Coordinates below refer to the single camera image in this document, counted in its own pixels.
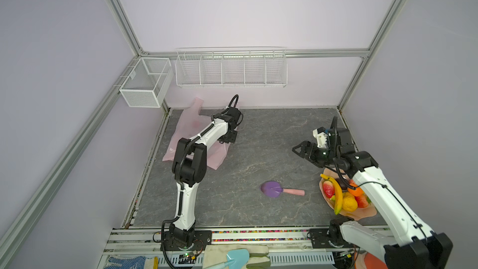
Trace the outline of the pink printed plastic bag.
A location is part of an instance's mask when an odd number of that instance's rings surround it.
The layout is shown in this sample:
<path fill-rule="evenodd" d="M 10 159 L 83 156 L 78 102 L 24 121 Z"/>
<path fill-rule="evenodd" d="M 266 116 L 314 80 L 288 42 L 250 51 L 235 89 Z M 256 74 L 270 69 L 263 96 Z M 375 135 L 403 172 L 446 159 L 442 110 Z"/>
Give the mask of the pink printed plastic bag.
<path fill-rule="evenodd" d="M 193 104 L 181 113 L 178 124 L 176 125 L 176 130 L 169 142 L 168 149 L 162 161 L 174 160 L 176 148 L 181 138 L 194 138 L 212 123 L 210 117 L 199 115 L 203 103 L 203 100 L 196 97 L 194 98 Z M 227 156 L 229 144 L 221 144 L 217 141 L 212 146 L 208 145 L 207 147 L 207 166 L 217 170 Z"/>

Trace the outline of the yellow banana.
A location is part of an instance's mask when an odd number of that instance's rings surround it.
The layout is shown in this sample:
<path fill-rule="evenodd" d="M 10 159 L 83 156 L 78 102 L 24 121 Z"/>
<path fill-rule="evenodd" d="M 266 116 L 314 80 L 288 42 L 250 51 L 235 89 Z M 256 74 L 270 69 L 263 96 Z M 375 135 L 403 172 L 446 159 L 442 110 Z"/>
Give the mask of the yellow banana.
<path fill-rule="evenodd" d="M 343 194 L 342 194 L 342 189 L 339 185 L 339 183 L 332 177 L 330 176 L 326 176 L 325 174 L 321 174 L 321 178 L 322 178 L 322 181 L 321 181 L 321 191 L 322 191 L 322 194 L 325 196 L 326 199 L 328 199 L 329 201 L 331 200 L 331 198 L 327 197 L 326 196 L 326 190 L 324 189 L 324 184 L 325 182 L 330 182 L 332 183 L 333 187 L 334 187 L 334 195 L 335 195 L 335 201 L 334 201 L 334 214 L 335 215 L 338 215 L 340 214 L 341 210 L 342 210 L 342 206 L 343 206 Z"/>

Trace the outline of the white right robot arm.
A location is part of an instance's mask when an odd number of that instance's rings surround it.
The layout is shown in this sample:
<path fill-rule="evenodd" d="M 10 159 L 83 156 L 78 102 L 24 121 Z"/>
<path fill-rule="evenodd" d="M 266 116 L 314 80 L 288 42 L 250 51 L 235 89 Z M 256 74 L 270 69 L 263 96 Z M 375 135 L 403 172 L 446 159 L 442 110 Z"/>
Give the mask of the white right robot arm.
<path fill-rule="evenodd" d="M 332 125 L 313 131 L 315 142 L 292 148 L 318 168 L 332 167 L 339 179 L 348 177 L 361 188 L 386 221 L 391 236 L 361 225 L 351 217 L 331 220 L 327 240 L 335 246 L 352 244 L 374 255 L 390 269 L 443 269 L 453 249 L 451 239 L 437 234 L 393 189 L 376 160 L 357 151 L 346 128 Z"/>

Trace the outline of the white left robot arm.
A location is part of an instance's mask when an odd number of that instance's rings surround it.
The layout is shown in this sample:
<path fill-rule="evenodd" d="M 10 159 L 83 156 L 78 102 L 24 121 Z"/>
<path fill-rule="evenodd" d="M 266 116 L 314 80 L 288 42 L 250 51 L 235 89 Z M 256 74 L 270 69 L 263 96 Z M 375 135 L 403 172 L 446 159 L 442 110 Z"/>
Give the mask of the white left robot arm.
<path fill-rule="evenodd" d="M 212 116 L 212 121 L 199 134 L 178 141 L 172 172 L 177 186 L 175 217 L 165 220 L 166 234 L 173 244 L 188 249 L 195 240 L 195 202 L 200 182 L 207 172 L 207 153 L 216 143 L 235 143 L 242 112 L 229 106 Z"/>

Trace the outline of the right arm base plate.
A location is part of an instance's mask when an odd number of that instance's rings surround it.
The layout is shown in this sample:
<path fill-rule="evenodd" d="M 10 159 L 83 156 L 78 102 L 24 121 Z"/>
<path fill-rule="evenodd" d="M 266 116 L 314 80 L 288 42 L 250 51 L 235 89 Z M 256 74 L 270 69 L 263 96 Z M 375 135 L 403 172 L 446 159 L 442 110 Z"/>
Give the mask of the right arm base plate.
<path fill-rule="evenodd" d="M 306 238 L 314 249 L 353 249 L 353 245 L 329 235 L 329 228 L 309 229 Z"/>

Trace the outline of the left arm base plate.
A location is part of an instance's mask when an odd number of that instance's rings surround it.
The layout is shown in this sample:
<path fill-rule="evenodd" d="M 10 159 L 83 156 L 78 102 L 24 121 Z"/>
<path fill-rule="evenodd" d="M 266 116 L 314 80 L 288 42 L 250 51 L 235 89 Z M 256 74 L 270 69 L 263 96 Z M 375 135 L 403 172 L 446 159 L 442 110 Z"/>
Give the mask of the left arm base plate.
<path fill-rule="evenodd" d="M 166 231 L 161 237 L 166 251 L 204 250 L 212 243 L 211 230 L 193 230 L 192 232 Z"/>

